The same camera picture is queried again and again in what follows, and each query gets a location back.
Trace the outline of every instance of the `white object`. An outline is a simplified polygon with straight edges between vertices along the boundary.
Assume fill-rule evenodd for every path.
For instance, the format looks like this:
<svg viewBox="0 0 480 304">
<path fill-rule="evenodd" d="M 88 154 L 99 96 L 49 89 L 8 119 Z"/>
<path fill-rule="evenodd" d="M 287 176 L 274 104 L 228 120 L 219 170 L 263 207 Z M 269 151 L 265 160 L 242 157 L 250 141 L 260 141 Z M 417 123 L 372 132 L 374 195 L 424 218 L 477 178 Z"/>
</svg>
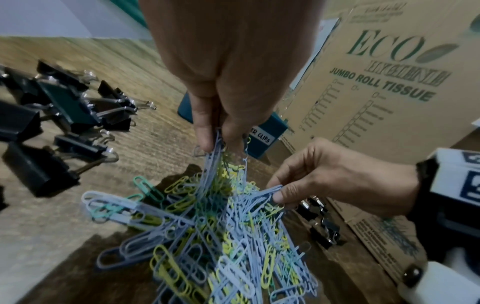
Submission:
<svg viewBox="0 0 480 304">
<path fill-rule="evenodd" d="M 317 54 L 320 52 L 322 47 L 325 44 L 325 41 L 327 41 L 327 38 L 329 37 L 330 33 L 334 29 L 335 24 L 337 24 L 338 18 L 332 18 L 332 19 L 325 19 L 320 22 L 320 27 L 318 29 L 318 34 L 316 36 L 316 41 L 315 45 L 313 47 L 313 53 L 310 56 L 310 58 L 307 60 L 305 66 L 300 70 L 300 72 L 297 74 L 295 79 L 291 82 L 290 88 L 292 90 L 295 90 L 297 85 L 300 82 L 300 79 L 302 79 L 302 76 L 305 74 L 305 71 L 309 67 L 310 63 L 315 59 Z"/>
<path fill-rule="evenodd" d="M 398 288 L 402 298 L 411 304 L 477 304 L 480 299 L 480 286 L 437 262 L 428 262 L 415 287 L 400 283 Z"/>
</svg>

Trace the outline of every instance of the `finger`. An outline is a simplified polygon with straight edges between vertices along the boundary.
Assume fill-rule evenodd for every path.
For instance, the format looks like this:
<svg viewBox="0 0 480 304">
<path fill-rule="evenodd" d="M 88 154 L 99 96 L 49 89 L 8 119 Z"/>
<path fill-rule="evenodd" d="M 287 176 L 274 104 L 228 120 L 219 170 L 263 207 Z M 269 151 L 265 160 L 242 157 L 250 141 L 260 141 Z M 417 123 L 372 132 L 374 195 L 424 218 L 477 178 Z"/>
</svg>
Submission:
<svg viewBox="0 0 480 304">
<path fill-rule="evenodd" d="M 266 187 L 272 188 L 299 180 L 309 173 L 307 172 L 306 167 L 305 152 L 302 150 L 290 156 L 283 162 Z"/>
<path fill-rule="evenodd" d="M 193 127 L 200 147 L 205 152 L 214 150 L 213 100 L 190 93 Z"/>
<path fill-rule="evenodd" d="M 239 122 L 231 115 L 228 115 L 221 127 L 223 140 L 228 145 L 228 149 L 241 153 L 244 151 L 244 134 L 249 134 L 252 126 Z"/>
<path fill-rule="evenodd" d="M 285 185 L 273 195 L 273 201 L 277 204 L 298 203 L 307 197 L 314 195 L 317 185 L 312 174 Z"/>
</svg>

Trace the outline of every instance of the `wooden table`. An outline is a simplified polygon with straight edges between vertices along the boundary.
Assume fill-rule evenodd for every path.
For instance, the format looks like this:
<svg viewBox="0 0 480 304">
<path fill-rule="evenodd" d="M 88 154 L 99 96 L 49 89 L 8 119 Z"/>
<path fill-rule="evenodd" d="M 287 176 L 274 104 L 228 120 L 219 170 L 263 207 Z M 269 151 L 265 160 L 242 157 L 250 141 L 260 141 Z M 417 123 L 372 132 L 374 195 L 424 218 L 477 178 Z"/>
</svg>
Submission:
<svg viewBox="0 0 480 304">
<path fill-rule="evenodd" d="M 54 198 L 35 198 L 0 162 L 0 184 L 9 207 L 0 212 L 0 297 L 15 303 L 135 303 L 150 304 L 156 284 L 145 265 L 97 272 L 94 262 L 106 248 L 118 246 L 129 232 L 115 223 L 94 224 L 83 215 L 80 197 L 87 190 L 117 195 L 135 193 L 134 176 L 154 184 L 185 171 L 196 138 L 192 126 L 177 115 L 186 89 L 165 68 L 151 41 L 65 38 L 0 38 L 0 63 L 35 73 L 39 58 L 68 69 L 92 70 L 127 94 L 153 100 L 156 111 L 143 110 L 128 133 L 116 132 L 109 143 L 120 155 L 81 176 L 81 185 Z M 13 102 L 0 89 L 0 98 Z M 27 143 L 51 145 L 60 129 L 43 123 L 44 133 Z M 7 145 L 0 143 L 0 153 Z M 282 143 L 267 159 L 249 160 L 248 178 L 260 187 L 289 153 Z M 316 243 L 307 253 L 311 272 L 323 282 L 320 299 L 308 303 L 398 303 L 395 286 L 338 215 L 346 244 L 322 250 Z M 296 244 L 310 241 L 305 223 L 295 213 L 284 220 Z"/>
</svg>

